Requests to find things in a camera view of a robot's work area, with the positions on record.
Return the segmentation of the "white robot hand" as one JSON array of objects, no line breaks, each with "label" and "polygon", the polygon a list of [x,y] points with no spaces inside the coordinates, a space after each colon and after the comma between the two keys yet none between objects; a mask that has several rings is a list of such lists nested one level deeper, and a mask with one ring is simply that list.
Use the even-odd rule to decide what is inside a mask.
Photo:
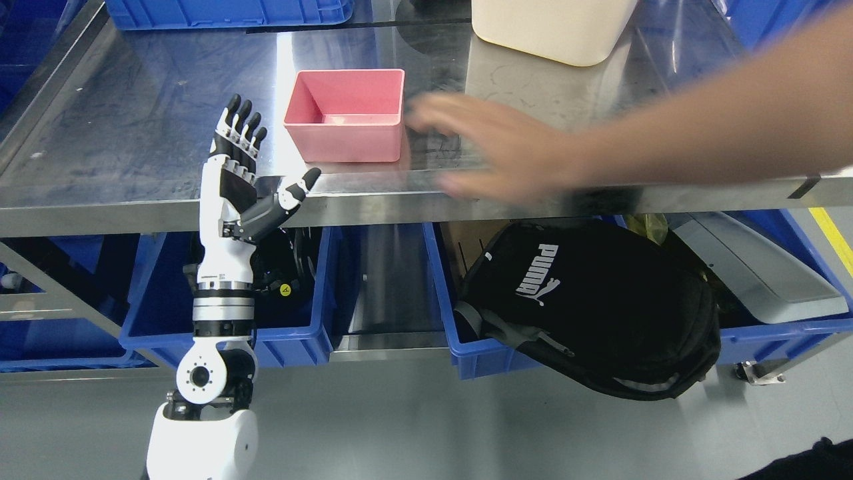
[{"label": "white robot hand", "polygon": [[267,128],[258,128],[260,113],[248,117],[252,108],[251,100],[232,95],[202,167],[199,289],[248,289],[256,247],[246,242],[259,242],[295,215],[322,174],[311,167],[298,180],[281,177],[274,193],[257,198],[257,161]]}]

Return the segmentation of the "person's bare forearm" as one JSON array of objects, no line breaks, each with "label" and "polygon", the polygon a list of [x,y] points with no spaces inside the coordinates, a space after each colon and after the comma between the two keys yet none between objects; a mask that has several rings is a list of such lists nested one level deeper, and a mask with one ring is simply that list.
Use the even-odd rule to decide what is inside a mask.
[{"label": "person's bare forearm", "polygon": [[574,189],[736,183],[851,165],[851,6],[716,78],[578,138],[552,174]]}]

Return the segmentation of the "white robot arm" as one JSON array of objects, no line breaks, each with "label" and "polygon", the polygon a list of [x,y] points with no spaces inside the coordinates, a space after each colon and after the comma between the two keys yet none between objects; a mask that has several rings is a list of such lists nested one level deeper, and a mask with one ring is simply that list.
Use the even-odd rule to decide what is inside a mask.
[{"label": "white robot arm", "polygon": [[261,119],[237,94],[217,119],[201,174],[194,343],[176,368],[176,389],[153,417],[144,479],[246,479],[258,455],[259,422],[250,408],[259,374],[252,258],[321,174],[310,168],[259,197]]}]

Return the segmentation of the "person's bare hand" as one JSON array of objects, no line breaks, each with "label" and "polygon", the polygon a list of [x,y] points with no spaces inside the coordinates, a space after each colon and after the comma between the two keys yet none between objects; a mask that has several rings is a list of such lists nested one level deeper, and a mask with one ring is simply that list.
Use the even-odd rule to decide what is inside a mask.
[{"label": "person's bare hand", "polygon": [[594,185],[594,146],[512,107],[458,93],[420,95],[409,127],[458,136],[475,146],[485,165],[436,176],[436,187],[459,199],[536,203]]}]

